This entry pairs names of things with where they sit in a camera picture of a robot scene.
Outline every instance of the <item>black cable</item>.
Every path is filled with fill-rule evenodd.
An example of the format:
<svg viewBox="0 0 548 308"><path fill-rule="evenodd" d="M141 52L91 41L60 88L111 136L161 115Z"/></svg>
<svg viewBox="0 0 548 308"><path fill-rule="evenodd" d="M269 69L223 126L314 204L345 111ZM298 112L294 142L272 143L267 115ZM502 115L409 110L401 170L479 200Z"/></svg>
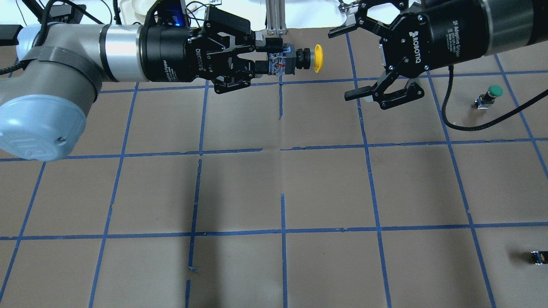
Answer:
<svg viewBox="0 0 548 308"><path fill-rule="evenodd" d="M189 10L189 9L186 9L187 12L189 12L191 15L192 15L192 19L196 20L196 24L198 25L198 28L200 27L200 23L198 22L198 19L196 18L196 16L194 15L194 12Z"/></svg>
<svg viewBox="0 0 548 308"><path fill-rule="evenodd" d="M19 9L19 12L21 13L21 17L23 17L23 22L25 23L25 26L27 26L27 21L25 20L25 17L23 16L23 12L21 12L21 7L19 7L19 1L15 0L15 4L17 4L17 8Z"/></svg>
<svg viewBox="0 0 548 308"><path fill-rule="evenodd" d="M33 47L42 46L42 44L44 44L44 42L45 42L45 38L47 36L47 29L48 29L48 20L50 19L50 11L52 10L53 3L55 3L55 2L66 3L66 4L74 7L75 9L79 10L80 12L82 12L82 14L89 17L91 20L97 22L98 24L103 24L103 22L101 22L99 19L93 17L91 14L86 12L84 9L82 9L81 7L77 6L76 4L74 4L73 2L71 2L69 0L49 0L48 3L45 5L44 12L42 14L42 18L40 19L41 27L40 27L40 31L38 32L38 35L36 36L36 40L35 40L35 43L34 43ZM24 69L28 65L28 62L29 61L19 61L14 66L10 66L10 67L6 67L5 69L1 69L0 70L0 75L9 74L9 73L15 72L19 69Z"/></svg>
<svg viewBox="0 0 548 308"><path fill-rule="evenodd" d="M112 24L112 11L110 10L110 7L108 4L106 4L105 0L100 0L101 2L103 2L105 5L106 5L106 8L109 9L109 13L110 13L110 23Z"/></svg>
<svg viewBox="0 0 548 308"><path fill-rule="evenodd" d="M120 19L120 9L118 7L118 0L112 0L112 8L114 9L114 20L117 25L122 24L122 19Z"/></svg>
<svg viewBox="0 0 548 308"><path fill-rule="evenodd" d="M462 131L465 131L465 132L474 132L474 131L477 131L477 130L482 130L482 129L486 129L486 128L489 128L497 123L500 123L506 119L508 119L509 117L513 116L513 115L516 115L518 113L520 113L522 110L524 110L525 108L531 106L532 104L538 102L539 100L545 98L546 96L548 96L548 89L546 89L544 92L540 93L539 95L533 97L532 99L528 100L526 103L524 103L523 105L519 106L518 108L506 113L505 115L502 115L490 122L487 122L485 124L482 124L482 125L478 125L478 126L470 126L470 127L467 127L467 126L459 126L459 125L455 125L455 124L452 124L450 123L448 120L447 120L447 114L446 114L446 107L447 107L447 101L449 100L449 96L451 95L451 89L453 87L453 65L449 65L449 83L447 85L447 92L446 92L446 97L443 99L443 105L442 105L442 118L443 118L443 123L445 123L447 125L447 127L450 127L450 128L453 128L453 129L456 129L456 130L462 130Z"/></svg>

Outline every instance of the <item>green button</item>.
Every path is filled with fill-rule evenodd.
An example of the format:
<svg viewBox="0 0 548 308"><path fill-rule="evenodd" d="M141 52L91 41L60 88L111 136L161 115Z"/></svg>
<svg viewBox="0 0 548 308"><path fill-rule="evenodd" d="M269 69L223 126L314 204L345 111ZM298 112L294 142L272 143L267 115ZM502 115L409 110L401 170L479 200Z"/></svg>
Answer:
<svg viewBox="0 0 548 308"><path fill-rule="evenodd" d="M504 92L503 89L496 84L489 87L489 94L494 98L502 96L503 92Z"/></svg>

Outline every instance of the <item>gripper logo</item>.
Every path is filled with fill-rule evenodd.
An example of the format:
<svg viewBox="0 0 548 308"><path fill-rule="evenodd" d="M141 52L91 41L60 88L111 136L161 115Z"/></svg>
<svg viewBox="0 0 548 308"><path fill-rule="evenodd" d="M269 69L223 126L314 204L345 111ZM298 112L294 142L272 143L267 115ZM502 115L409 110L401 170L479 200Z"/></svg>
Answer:
<svg viewBox="0 0 548 308"><path fill-rule="evenodd" d="M409 36L413 38L413 52L415 53L415 63L418 64L422 61L420 58L419 31L410 32Z"/></svg>

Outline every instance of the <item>light blue end cap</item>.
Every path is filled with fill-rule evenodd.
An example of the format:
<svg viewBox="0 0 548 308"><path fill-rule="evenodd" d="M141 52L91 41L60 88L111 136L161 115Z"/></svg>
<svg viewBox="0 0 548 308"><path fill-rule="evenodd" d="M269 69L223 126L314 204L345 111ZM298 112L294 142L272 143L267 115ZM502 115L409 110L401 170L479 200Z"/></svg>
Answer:
<svg viewBox="0 0 548 308"><path fill-rule="evenodd" d="M57 96L26 95L0 106L0 148L24 159L65 158L84 128L84 112Z"/></svg>

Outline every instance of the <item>yellow button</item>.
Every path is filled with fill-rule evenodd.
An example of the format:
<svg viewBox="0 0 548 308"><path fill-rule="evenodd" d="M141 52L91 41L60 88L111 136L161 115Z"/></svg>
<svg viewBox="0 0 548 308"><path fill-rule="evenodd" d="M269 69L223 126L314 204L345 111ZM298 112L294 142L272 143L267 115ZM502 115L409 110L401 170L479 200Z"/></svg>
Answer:
<svg viewBox="0 0 548 308"><path fill-rule="evenodd" d="M314 47L314 71L319 73L323 67L323 49L319 44Z"/></svg>

